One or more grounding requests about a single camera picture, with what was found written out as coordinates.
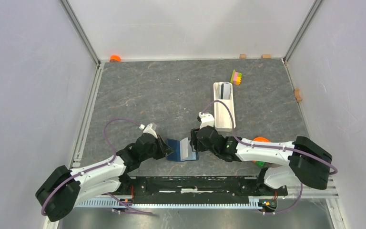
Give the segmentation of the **blue card holder wallet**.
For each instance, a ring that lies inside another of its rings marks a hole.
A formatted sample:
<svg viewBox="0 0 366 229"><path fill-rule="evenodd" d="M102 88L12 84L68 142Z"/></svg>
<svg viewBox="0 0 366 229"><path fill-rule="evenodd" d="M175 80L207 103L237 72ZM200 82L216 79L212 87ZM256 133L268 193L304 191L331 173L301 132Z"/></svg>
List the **blue card holder wallet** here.
<svg viewBox="0 0 366 229"><path fill-rule="evenodd" d="M173 150L173 152L166 156L168 161L184 162L184 161L196 161L198 160L198 153L193 150L190 145L189 139L186 137L182 140L167 139L167 145Z"/></svg>

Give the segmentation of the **white plastic tray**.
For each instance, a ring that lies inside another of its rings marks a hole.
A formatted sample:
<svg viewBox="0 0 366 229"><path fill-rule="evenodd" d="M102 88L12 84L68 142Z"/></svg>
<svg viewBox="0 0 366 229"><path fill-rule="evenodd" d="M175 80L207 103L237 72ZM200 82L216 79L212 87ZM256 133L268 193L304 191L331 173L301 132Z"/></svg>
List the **white plastic tray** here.
<svg viewBox="0 0 366 229"><path fill-rule="evenodd" d="M231 99L221 100L220 99L220 87L219 87L220 83L221 82L215 82L213 84L213 94L214 94L213 98L214 98L214 100L221 101L228 107L229 111L231 112L233 121L234 121L234 127L236 127L235 116L234 116L233 85L231 84L232 85ZM220 131L221 132L231 132L232 131L231 118L230 118L228 109L222 103L216 102L213 104L213 112L214 112L214 118L215 118L214 127L219 132Z"/></svg>

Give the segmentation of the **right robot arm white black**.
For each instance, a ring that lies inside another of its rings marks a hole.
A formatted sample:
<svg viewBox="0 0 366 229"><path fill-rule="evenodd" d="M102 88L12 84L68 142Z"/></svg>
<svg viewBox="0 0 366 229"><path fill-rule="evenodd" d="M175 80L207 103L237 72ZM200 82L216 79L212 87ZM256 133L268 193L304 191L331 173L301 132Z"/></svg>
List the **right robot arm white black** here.
<svg viewBox="0 0 366 229"><path fill-rule="evenodd" d="M222 136L214 127L191 130L191 145L197 152L209 151L226 162L261 161L276 164L261 170L256 189L263 195L282 186L304 184L325 190L330 174L332 155L311 139L298 136L295 141L257 142L235 136Z"/></svg>

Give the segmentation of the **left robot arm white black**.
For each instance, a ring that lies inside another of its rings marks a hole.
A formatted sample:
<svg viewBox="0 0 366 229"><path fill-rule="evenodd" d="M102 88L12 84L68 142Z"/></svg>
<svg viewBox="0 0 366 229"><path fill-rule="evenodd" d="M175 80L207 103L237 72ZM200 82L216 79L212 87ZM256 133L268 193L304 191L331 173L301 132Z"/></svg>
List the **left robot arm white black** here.
<svg viewBox="0 0 366 229"><path fill-rule="evenodd" d="M41 214L56 222L90 198L115 191L126 194L131 188L129 172L147 159L162 159L171 153L173 149L159 135L144 133L101 162L77 169L59 166L36 191Z"/></svg>

